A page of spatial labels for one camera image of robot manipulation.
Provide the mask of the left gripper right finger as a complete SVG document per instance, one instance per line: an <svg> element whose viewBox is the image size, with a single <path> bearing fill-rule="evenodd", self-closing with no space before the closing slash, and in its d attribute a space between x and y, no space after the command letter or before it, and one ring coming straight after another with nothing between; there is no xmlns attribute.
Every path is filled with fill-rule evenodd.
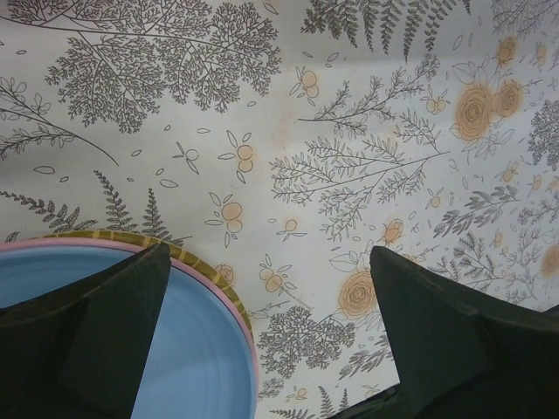
<svg viewBox="0 0 559 419"><path fill-rule="evenodd" d="M556 308L513 305L385 247L369 261L399 382L341 417L557 417Z"/></svg>

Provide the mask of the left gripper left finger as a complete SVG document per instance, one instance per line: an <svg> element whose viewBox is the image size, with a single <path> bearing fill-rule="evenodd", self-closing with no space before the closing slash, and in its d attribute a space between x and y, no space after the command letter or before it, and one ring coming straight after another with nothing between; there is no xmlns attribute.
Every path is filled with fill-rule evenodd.
<svg viewBox="0 0 559 419"><path fill-rule="evenodd" d="M169 282L155 244L1 311L3 418L129 418Z"/></svg>

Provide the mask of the blue round plate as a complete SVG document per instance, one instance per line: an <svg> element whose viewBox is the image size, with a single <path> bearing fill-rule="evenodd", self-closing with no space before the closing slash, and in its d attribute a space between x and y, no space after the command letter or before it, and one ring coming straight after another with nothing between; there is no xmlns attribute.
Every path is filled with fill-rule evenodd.
<svg viewBox="0 0 559 419"><path fill-rule="evenodd" d="M130 252L46 246L1 254L1 305L35 298L102 271ZM252 418L256 368L230 309L190 273L172 268L132 416Z"/></svg>

